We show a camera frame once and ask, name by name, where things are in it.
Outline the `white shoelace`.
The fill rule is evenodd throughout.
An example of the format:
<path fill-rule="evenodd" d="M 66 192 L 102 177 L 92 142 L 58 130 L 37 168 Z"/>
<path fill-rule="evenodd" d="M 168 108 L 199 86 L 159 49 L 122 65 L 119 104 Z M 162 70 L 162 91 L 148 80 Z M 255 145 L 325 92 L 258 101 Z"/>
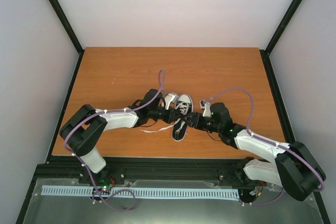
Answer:
<path fill-rule="evenodd" d="M 141 131 L 142 131 L 142 132 L 145 132 L 145 133 L 157 133 L 157 132 L 160 132 L 160 131 L 168 130 L 168 129 L 170 129 L 170 128 L 173 129 L 173 126 L 174 126 L 174 125 L 169 125 L 169 126 L 166 126 L 166 127 L 161 128 L 161 129 L 159 129 L 159 130 L 157 130 L 157 131 L 147 131 L 147 130 L 141 130 Z"/>

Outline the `black white sneaker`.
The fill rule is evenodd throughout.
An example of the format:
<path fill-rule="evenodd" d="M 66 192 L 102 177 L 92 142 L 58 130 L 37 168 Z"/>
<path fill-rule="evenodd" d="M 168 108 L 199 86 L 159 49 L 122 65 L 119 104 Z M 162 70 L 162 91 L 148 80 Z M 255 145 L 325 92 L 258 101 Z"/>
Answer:
<path fill-rule="evenodd" d="M 185 116 L 193 112 L 193 101 L 188 94 L 181 94 L 175 104 L 177 111 L 177 120 L 172 130 L 172 139 L 176 142 L 182 141 L 186 136 L 188 124 L 185 122 Z"/>

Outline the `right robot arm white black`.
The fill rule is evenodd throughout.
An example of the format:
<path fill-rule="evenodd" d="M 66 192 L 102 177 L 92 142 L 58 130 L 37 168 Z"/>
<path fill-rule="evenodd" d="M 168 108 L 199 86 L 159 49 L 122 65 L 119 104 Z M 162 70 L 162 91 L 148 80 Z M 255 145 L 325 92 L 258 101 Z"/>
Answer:
<path fill-rule="evenodd" d="M 298 201 L 324 188 L 326 175 L 304 144 L 277 142 L 255 134 L 233 122 L 223 103 L 202 103 L 201 108 L 203 113 L 183 116 L 190 127 L 217 133 L 224 144 L 263 158 L 244 164 L 243 177 L 280 186 Z"/>

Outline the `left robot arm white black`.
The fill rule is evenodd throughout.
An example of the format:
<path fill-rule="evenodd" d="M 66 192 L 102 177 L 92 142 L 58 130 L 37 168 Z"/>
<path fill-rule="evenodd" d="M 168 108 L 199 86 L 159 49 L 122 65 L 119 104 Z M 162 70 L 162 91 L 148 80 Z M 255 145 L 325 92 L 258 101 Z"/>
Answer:
<path fill-rule="evenodd" d="M 177 134 L 181 133 L 176 139 L 180 141 L 186 129 L 182 117 L 192 111 L 193 103 L 187 94 L 169 93 L 164 97 L 158 90 L 151 89 L 143 99 L 111 113 L 85 104 L 64 124 L 59 134 L 72 153 L 90 169 L 91 178 L 101 184 L 109 177 L 106 162 L 96 148 L 104 131 L 141 127 L 149 119 L 161 120 L 173 127 Z"/>

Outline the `black aluminium frame rail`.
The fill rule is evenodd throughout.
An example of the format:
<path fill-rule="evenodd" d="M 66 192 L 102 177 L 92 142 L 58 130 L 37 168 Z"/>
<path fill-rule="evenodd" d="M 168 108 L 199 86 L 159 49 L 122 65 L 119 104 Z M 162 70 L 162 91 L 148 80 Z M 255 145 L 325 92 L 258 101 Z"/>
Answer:
<path fill-rule="evenodd" d="M 37 166 L 33 178 L 75 178 L 81 184 L 96 183 L 98 186 L 124 185 L 126 180 L 186 180 L 247 188 L 256 185 L 243 174 L 243 166 L 251 159 L 107 157 L 106 167 L 91 179 L 77 158 L 53 156 Z"/>

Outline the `right black frame post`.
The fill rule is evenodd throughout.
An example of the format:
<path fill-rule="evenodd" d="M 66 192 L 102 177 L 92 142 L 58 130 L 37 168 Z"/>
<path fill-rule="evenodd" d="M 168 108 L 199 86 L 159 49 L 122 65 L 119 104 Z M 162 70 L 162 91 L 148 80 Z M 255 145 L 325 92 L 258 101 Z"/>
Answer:
<path fill-rule="evenodd" d="M 270 56 L 271 52 L 275 48 L 277 42 L 279 41 L 280 37 L 284 33 L 286 27 L 290 23 L 291 19 L 293 18 L 294 14 L 296 13 L 302 1 L 303 0 L 292 0 L 291 1 L 289 7 L 287 8 L 285 14 L 283 15 L 279 25 L 277 26 L 274 34 L 272 35 L 265 49 L 265 53 L 267 56 Z"/>

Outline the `black frame post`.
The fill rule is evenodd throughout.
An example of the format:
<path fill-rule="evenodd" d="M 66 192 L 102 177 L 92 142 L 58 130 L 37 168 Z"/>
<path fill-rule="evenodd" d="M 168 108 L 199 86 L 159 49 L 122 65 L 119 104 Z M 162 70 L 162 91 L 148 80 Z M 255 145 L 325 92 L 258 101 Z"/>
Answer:
<path fill-rule="evenodd" d="M 56 16 L 58 17 L 59 21 L 61 22 L 66 34 L 68 35 L 72 45 L 74 46 L 77 54 L 82 56 L 84 53 L 84 49 L 79 42 L 79 39 L 76 36 L 75 31 L 73 30 L 59 0 L 48 0 L 50 5 L 52 6 Z"/>
<path fill-rule="evenodd" d="M 302 1 L 303 0 L 292 0 L 291 1 L 289 7 L 287 8 L 285 14 L 283 15 L 279 25 L 277 26 L 274 34 L 272 35 L 265 49 L 265 53 L 267 56 L 270 56 L 271 52 L 275 48 L 277 42 L 279 41 L 280 37 L 284 33 L 286 27 L 290 23 L 291 19 L 293 18 L 294 14 L 296 13 Z"/>

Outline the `left black frame post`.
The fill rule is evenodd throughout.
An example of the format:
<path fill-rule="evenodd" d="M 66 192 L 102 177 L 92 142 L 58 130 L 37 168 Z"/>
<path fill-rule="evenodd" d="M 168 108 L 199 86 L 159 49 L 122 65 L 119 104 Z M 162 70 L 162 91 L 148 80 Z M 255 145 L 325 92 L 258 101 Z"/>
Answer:
<path fill-rule="evenodd" d="M 77 54 L 82 56 L 84 53 L 84 49 L 79 42 L 79 39 L 76 36 L 75 31 L 73 30 L 59 0 L 48 0 L 50 5 L 52 6 L 56 16 L 58 17 L 59 21 L 61 22 L 66 34 L 68 35 L 72 45 L 74 46 Z"/>

